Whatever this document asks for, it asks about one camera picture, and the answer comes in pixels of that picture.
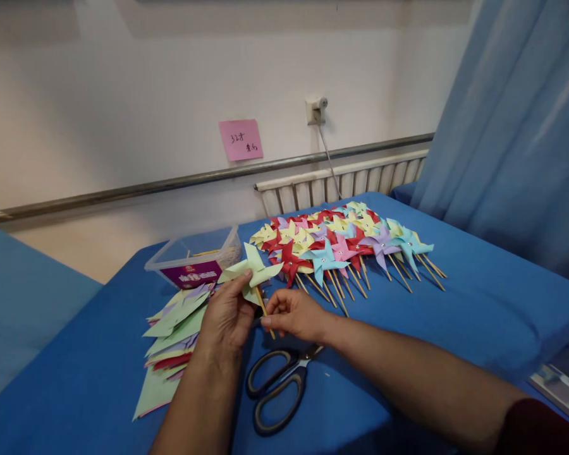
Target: radiator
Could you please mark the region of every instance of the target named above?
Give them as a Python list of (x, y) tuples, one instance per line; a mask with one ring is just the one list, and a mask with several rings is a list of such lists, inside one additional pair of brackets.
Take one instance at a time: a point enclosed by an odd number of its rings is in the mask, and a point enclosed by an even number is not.
[[(343, 198), (367, 191), (389, 195), (393, 188), (417, 181), (428, 150), (334, 167)], [(266, 216), (307, 209), (339, 199), (330, 169), (257, 183)]]

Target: metal handrail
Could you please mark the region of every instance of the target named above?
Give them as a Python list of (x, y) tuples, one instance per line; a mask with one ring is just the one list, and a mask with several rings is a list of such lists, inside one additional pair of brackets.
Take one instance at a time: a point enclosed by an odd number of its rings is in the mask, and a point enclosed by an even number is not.
[[(344, 158), (353, 155), (378, 152), (380, 150), (397, 149), (398, 147), (406, 147), (409, 145), (430, 142), (433, 138), (434, 133), (428, 133), (417, 136), (409, 136), (406, 138), (374, 142), (365, 145), (357, 145), (355, 147), (346, 147), (344, 149), (332, 150), (330, 153), (331, 158)], [(187, 186), (202, 185), (204, 183), (210, 183), (219, 180), (276, 171), (278, 169), (286, 169), (287, 167), (295, 167), (301, 166), (303, 164), (326, 161), (326, 159), (326, 154), (314, 153), (310, 155), (301, 155), (297, 157), (260, 162), (256, 164), (248, 164), (247, 166), (232, 167), (230, 169), (221, 169), (219, 171), (211, 171), (184, 177), (159, 180), (150, 183), (141, 183), (139, 185), (123, 186), (122, 188), (115, 188), (113, 190), (98, 191), (96, 193), (88, 193), (63, 199), (20, 205), (19, 207), (0, 210), (0, 223), (35, 217), (38, 215), (63, 212), (66, 210), (81, 209), (82, 207), (90, 207), (92, 205), (107, 202), (114, 202), (138, 196), (150, 195), (153, 193), (161, 193), (163, 191), (177, 190), (179, 188), (186, 188)]]

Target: transparent plastic container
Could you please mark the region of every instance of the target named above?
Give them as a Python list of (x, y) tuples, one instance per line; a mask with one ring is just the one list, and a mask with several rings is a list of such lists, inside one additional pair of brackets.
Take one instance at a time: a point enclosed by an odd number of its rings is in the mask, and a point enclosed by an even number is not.
[(177, 288), (192, 289), (217, 281), (221, 272), (239, 262), (241, 256), (238, 226), (234, 225), (173, 239), (145, 264), (145, 269)]

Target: person's right hand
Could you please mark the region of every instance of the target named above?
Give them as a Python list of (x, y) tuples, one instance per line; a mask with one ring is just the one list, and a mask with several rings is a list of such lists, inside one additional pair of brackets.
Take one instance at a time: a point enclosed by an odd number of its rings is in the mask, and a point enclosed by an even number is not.
[(337, 316), (322, 309), (316, 301), (303, 291), (279, 289), (267, 303), (261, 325), (266, 330), (277, 330), (280, 336), (285, 332), (311, 343), (324, 344), (328, 325)]

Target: scissors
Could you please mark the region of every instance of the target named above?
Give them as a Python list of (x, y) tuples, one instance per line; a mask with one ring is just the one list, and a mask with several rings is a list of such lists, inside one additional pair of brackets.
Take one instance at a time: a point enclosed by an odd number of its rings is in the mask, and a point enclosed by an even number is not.
[[(253, 365), (253, 368), (251, 368), (251, 371), (249, 371), (247, 376), (247, 394), (251, 399), (257, 400), (255, 407), (253, 408), (253, 426), (255, 427), (255, 431), (258, 435), (274, 435), (285, 428), (291, 421), (297, 412), (297, 408), (299, 408), (299, 405), (302, 402), (303, 392), (305, 392), (305, 379), (308, 363), (310, 363), (310, 360), (314, 359), (318, 353), (322, 351), (322, 348), (323, 346), (313, 344), (304, 353), (300, 353), (294, 349), (275, 349), (274, 351), (268, 352), (255, 362), (255, 365)], [(276, 356), (284, 357), (286, 365), (274, 373), (262, 386), (258, 388), (254, 387), (253, 382), (258, 369), (265, 362)], [(297, 383), (297, 397), (295, 398), (293, 407), (284, 416), (284, 418), (275, 425), (264, 424), (261, 421), (261, 410), (269, 401), (279, 396), (292, 382)]]

